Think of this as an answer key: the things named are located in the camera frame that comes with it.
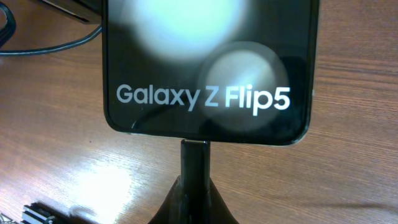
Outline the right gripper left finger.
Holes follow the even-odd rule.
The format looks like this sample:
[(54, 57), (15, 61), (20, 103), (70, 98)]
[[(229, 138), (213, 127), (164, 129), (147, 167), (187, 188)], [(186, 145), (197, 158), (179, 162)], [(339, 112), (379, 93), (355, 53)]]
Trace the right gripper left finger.
[(187, 224), (187, 198), (180, 175), (149, 224)]

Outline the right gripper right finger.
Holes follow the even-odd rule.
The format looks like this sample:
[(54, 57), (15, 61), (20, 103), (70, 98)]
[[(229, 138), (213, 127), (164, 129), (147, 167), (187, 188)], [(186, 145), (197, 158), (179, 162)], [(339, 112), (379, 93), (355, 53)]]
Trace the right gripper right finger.
[(209, 224), (239, 224), (233, 217), (214, 182), (210, 179), (210, 188), (206, 195)]

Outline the black Galaxy flip phone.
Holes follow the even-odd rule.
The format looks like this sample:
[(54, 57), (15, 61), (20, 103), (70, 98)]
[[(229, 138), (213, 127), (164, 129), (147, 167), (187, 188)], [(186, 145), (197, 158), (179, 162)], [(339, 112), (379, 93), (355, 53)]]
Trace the black Galaxy flip phone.
[(285, 146), (310, 126), (319, 0), (103, 1), (115, 131)]

